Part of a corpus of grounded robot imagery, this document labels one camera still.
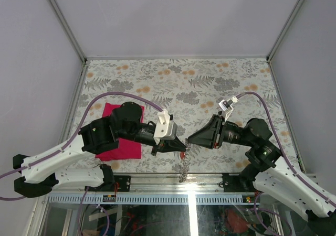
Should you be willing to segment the red tag key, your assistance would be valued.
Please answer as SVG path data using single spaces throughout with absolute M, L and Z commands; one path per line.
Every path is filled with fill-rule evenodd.
M 184 160 L 185 159 L 185 153 L 184 152 L 180 152 L 180 159 Z

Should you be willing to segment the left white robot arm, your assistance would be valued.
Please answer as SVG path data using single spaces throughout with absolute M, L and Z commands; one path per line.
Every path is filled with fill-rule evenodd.
M 167 110 L 158 112 L 157 122 L 142 123 L 143 110 L 126 102 L 109 116 L 80 128 L 73 138 L 36 156 L 18 154 L 13 168 L 21 177 L 14 180 L 14 190 L 25 198 L 44 196 L 56 189 L 88 189 L 117 192 L 112 168 L 100 164 L 91 169 L 69 169 L 81 159 L 98 156 L 119 148 L 120 140 L 152 147 L 151 154 L 185 152 L 186 146 L 176 136 L 177 125 Z

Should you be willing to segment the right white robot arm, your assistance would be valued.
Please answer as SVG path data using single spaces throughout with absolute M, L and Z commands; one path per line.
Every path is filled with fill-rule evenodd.
M 291 208 L 317 235 L 335 235 L 335 195 L 327 192 L 294 165 L 287 163 L 280 149 L 269 139 L 272 132 L 263 119 L 250 119 L 245 127 L 225 121 L 220 115 L 188 137 L 204 148 L 223 143 L 249 147 L 249 164 L 239 173 L 240 187 L 256 189 Z

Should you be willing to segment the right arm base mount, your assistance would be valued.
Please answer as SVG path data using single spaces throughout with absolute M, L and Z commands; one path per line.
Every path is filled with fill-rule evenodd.
M 224 192 L 255 192 L 253 182 L 259 173 L 258 168 L 249 164 L 239 174 L 222 173 L 222 181 L 218 186 Z

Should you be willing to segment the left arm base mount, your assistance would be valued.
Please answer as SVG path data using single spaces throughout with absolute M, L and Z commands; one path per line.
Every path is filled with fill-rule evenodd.
M 129 175 L 114 175 L 112 168 L 109 165 L 102 164 L 100 169 L 103 173 L 103 183 L 98 191 L 114 191 L 114 192 L 129 192 L 131 187 L 131 176 Z

